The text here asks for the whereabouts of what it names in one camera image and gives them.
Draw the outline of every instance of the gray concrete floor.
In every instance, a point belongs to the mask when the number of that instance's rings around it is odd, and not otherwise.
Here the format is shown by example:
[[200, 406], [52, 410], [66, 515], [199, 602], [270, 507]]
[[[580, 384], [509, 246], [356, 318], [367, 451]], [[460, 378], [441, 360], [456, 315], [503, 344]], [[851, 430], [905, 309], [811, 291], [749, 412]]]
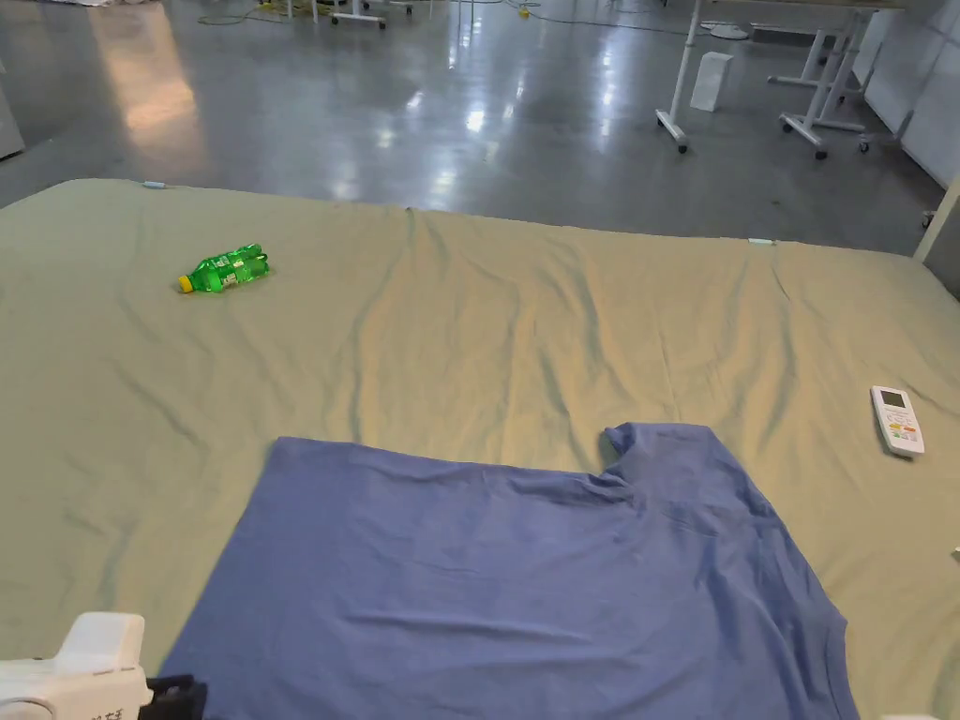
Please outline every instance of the gray concrete floor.
[[[942, 190], [901, 152], [831, 156], [780, 131], [808, 91], [803, 48], [702, 38], [735, 55], [727, 105], [686, 107], [691, 150], [656, 127], [685, 0], [543, 0], [469, 21], [418, 3], [390, 27], [308, 18], [209, 27], [248, 0], [88, 10], [0, 0], [0, 78], [28, 144], [0, 162], [0, 205], [74, 178], [163, 180], [393, 203], [553, 225], [776, 237], [911, 253]], [[863, 108], [850, 112], [876, 119]]]

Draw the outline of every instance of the plastic bottle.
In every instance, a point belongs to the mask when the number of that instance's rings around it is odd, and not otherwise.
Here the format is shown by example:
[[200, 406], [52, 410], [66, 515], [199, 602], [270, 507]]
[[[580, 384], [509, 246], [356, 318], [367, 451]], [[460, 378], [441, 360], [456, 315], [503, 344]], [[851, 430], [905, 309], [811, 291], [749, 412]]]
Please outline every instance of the plastic bottle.
[[270, 272], [267, 255], [259, 245], [248, 245], [203, 260], [190, 275], [180, 276], [180, 288], [184, 293], [199, 290], [205, 293], [220, 293], [230, 285], [250, 282]]

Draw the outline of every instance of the white remote control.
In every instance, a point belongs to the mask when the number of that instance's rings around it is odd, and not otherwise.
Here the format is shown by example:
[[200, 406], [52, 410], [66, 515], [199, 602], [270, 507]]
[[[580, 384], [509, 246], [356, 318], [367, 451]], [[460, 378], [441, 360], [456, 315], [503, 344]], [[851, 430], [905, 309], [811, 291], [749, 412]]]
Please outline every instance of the white remote control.
[[907, 394], [903, 390], [875, 385], [870, 389], [870, 395], [874, 399], [876, 419], [883, 431], [883, 439], [890, 451], [907, 457], [923, 455], [924, 436]]

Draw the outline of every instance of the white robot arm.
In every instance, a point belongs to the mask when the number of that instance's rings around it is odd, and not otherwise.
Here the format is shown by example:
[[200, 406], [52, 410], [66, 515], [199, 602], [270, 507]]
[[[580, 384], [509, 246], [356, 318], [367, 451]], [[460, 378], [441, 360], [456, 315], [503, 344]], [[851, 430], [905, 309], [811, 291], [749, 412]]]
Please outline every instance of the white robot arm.
[[85, 612], [51, 660], [0, 661], [0, 720], [136, 720], [154, 695], [143, 627], [140, 615]]

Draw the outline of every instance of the t-shirt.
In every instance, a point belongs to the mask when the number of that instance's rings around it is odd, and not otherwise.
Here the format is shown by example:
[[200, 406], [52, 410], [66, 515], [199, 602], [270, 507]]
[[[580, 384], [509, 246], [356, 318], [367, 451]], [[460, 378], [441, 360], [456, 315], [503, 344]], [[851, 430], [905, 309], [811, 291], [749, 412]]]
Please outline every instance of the t-shirt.
[[600, 474], [276, 441], [165, 673], [208, 714], [855, 718], [846, 621], [705, 428]]

